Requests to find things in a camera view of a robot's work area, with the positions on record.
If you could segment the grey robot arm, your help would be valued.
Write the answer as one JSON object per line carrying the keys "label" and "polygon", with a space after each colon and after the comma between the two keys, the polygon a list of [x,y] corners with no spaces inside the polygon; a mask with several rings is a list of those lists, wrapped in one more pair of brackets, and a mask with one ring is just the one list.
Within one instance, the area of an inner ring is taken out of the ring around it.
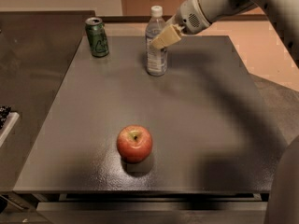
{"label": "grey robot arm", "polygon": [[[259,8],[299,65],[299,0],[186,0],[153,39],[156,49],[167,48],[182,35],[196,35],[228,16]],[[299,137],[279,160],[266,207],[264,224],[299,224]]]}

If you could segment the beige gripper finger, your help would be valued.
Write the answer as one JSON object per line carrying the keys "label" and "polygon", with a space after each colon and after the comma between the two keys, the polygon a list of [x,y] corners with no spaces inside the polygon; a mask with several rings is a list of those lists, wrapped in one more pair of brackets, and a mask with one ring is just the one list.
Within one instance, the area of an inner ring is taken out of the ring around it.
{"label": "beige gripper finger", "polygon": [[150,45],[155,49],[164,49],[179,42],[181,38],[182,27],[177,24],[170,24],[153,38]]}

